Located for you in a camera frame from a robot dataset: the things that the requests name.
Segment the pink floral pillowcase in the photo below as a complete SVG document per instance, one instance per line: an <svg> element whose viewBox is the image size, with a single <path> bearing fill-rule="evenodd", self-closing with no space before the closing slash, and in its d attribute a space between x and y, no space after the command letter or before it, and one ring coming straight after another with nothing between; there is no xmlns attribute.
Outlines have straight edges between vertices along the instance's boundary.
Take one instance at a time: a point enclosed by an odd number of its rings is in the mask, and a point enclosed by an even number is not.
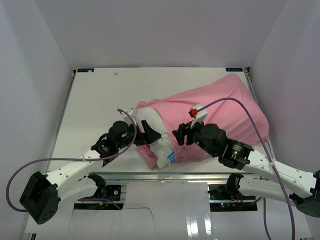
<svg viewBox="0 0 320 240"><path fill-rule="evenodd" d="M206 108L205 124L216 124L228 138L254 145L269 140L269 123L242 80L234 73L206 86L194 88L163 99L140 101L136 109L151 107L161 116L171 140L175 160L173 164L201 161L209 155L196 144L179 146L172 131L181 123L192 121L190 109L215 101Z"/></svg>

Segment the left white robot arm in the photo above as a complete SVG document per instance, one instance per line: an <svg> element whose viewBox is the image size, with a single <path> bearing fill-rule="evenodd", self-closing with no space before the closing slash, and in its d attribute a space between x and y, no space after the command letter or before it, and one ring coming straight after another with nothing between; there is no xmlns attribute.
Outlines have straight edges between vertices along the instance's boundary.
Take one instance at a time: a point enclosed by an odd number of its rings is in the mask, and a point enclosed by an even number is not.
<svg viewBox="0 0 320 240"><path fill-rule="evenodd" d="M37 171L29 178L19 202L33 220L42 225L67 202L103 199L106 181L95 171L112 162L130 144L149 145L161 138L146 120L141 124L142 129L139 129L133 124L116 121L81 158L45 174Z"/></svg>

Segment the white pillow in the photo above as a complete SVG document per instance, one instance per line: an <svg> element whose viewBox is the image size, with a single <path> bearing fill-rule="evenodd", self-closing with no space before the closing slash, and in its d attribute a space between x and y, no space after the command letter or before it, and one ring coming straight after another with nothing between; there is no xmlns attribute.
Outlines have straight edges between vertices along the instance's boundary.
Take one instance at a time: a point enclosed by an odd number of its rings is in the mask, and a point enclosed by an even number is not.
<svg viewBox="0 0 320 240"><path fill-rule="evenodd" d="M160 139L155 142L138 146L138 151L147 166L153 170L172 165L175 160L175 152L168 131L159 113L149 106L142 107L137 109L135 120L140 130L143 130L142 121L146 120L147 124L154 131L161 134Z"/></svg>

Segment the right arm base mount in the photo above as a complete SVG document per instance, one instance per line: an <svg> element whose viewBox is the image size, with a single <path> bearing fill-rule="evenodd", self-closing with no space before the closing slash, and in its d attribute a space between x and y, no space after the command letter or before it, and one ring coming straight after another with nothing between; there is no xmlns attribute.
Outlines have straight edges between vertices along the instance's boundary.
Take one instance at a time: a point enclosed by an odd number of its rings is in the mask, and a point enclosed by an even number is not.
<svg viewBox="0 0 320 240"><path fill-rule="evenodd" d="M256 212L259 197L240 193L241 173L222 175L207 182L211 213Z"/></svg>

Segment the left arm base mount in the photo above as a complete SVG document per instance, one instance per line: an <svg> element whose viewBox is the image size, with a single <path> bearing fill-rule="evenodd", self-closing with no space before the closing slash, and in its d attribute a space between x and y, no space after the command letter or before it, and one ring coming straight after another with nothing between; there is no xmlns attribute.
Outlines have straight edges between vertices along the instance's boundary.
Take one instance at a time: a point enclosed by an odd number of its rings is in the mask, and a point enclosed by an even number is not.
<svg viewBox="0 0 320 240"><path fill-rule="evenodd" d="M121 200L122 186L119 184L107 184L99 175L92 173L88 176L97 185L97 190L92 197L86 197L74 204L74 210L112 211L122 210Z"/></svg>

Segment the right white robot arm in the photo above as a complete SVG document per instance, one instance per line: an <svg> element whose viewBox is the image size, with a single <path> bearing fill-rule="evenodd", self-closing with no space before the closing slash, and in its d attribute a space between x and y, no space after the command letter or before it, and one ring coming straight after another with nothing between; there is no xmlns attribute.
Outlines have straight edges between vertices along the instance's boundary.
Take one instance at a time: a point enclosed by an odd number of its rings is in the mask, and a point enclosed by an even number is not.
<svg viewBox="0 0 320 240"><path fill-rule="evenodd" d="M293 168L267 157L252 146L227 137L216 124L182 123L173 135L179 146L196 144L230 169L262 176L254 180L238 173L230 175L225 192L236 200L240 196L260 196L281 202L289 201L300 212L320 216L320 173Z"/></svg>

